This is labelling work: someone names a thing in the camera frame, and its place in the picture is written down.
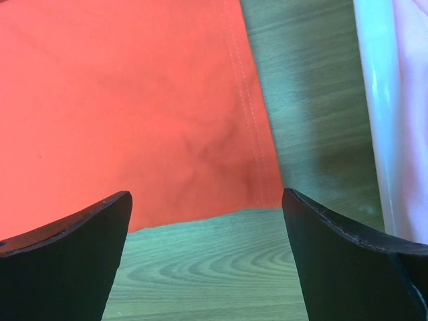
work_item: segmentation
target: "wooden floor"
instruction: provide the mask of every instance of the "wooden floor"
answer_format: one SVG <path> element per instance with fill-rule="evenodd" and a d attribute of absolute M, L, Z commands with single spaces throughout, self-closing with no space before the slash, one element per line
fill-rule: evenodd
<path fill-rule="evenodd" d="M 351 0 L 242 0 L 284 181 L 382 228 Z M 307 320 L 280 210 L 128 236 L 104 320 Z"/>

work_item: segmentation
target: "pink fabric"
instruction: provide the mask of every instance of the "pink fabric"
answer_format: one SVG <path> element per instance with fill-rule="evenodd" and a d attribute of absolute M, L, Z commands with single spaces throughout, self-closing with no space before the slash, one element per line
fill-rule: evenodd
<path fill-rule="evenodd" d="M 401 71 L 403 204 L 413 241 L 428 243 L 428 0 L 393 0 Z"/>

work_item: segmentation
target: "red-orange cloth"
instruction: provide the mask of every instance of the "red-orange cloth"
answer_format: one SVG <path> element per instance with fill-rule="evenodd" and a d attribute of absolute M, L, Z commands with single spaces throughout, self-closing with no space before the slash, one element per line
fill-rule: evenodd
<path fill-rule="evenodd" d="M 130 230 L 280 205 L 239 0 L 0 3 L 0 239 L 119 190 Z"/>

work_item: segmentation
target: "white curved surface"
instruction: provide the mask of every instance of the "white curved surface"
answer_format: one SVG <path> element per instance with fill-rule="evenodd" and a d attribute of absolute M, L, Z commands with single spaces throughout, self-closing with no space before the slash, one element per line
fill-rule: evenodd
<path fill-rule="evenodd" d="M 385 231 L 411 239 L 401 197 L 399 58 L 391 0 L 354 0 Z"/>

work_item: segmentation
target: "stitching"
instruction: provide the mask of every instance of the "stitching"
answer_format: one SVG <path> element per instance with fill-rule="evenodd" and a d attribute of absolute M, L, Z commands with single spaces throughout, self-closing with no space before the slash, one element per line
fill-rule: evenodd
<path fill-rule="evenodd" d="M 245 108 L 245 103 L 243 101 L 243 94 L 242 94 L 241 88 L 239 86 L 239 80 L 238 80 L 238 74 L 237 74 L 237 71 L 236 71 L 236 65 L 235 65 L 235 62 L 233 62 L 233 55 L 232 55 L 232 51 L 231 51 L 231 46 L 230 46 L 229 40 L 227 38 L 226 27 L 225 27 L 225 23 L 224 23 L 224 20 L 223 20 L 223 15 L 221 13 L 220 13 L 220 20 L 221 20 L 221 26 L 223 27 L 223 32 L 225 34 L 225 39 L 226 39 L 226 44 L 227 44 L 227 51 L 229 52 L 230 61 L 232 63 L 232 67 L 233 67 L 233 73 L 235 74 L 236 87 L 238 89 L 239 98 L 241 100 L 241 105 L 242 105 L 242 110 L 243 110 L 243 113 L 244 113 L 245 122 L 247 123 L 248 136 L 249 136 L 250 143 L 251 143 L 251 149 L 253 150 L 253 157 L 254 157 L 255 165 L 258 168 L 259 165 L 258 165 L 256 153 L 255 153 L 253 135 L 251 134 L 251 130 L 250 130 L 250 126 L 249 126 L 248 113 L 247 113 L 247 109 Z M 261 197 L 262 200 L 264 200 L 263 189 L 261 188 L 261 185 L 260 185 L 260 197 Z"/>
<path fill-rule="evenodd" d="M 255 127 L 255 133 L 256 133 L 257 139 L 259 141 L 260 154 L 261 154 L 261 163 L 263 165 L 263 169 L 264 169 L 264 172 L 265 172 L 265 182 L 266 182 L 267 195 L 269 197 L 269 200 L 271 201 L 272 200 L 272 196 L 271 196 L 270 188 L 269 188 L 268 170 L 266 169 L 265 154 L 263 152 L 263 147 L 261 145 L 259 128 L 257 126 L 257 122 L 255 121 L 255 114 L 254 114 L 254 110 L 253 110 L 253 104 L 251 102 L 251 98 L 250 98 L 250 95 L 249 95 L 249 90 L 248 90 L 248 85 L 247 85 L 247 78 L 245 77 L 245 73 L 243 71 L 243 66 L 242 66 L 242 61 L 241 61 L 241 55 L 239 54 L 239 49 L 238 49 L 238 46 L 236 44 L 235 34 L 233 32 L 232 23 L 231 23 L 231 20 L 230 20 L 229 10 L 227 10 L 227 1 L 224 0 L 223 3 L 224 3 L 225 10 L 226 10 L 227 19 L 229 20 L 229 26 L 230 26 L 230 30 L 231 30 L 231 34 L 232 34 L 232 40 L 233 40 L 233 44 L 235 45 L 235 50 L 236 50 L 236 54 L 237 54 L 237 57 L 238 57 L 239 67 L 241 69 L 241 74 L 242 74 L 242 79 L 243 79 L 243 83 L 244 83 L 244 86 L 245 86 L 245 91 L 247 92 L 249 109 L 251 111 L 251 115 L 253 116 L 253 123 L 254 123 L 254 127 Z"/>

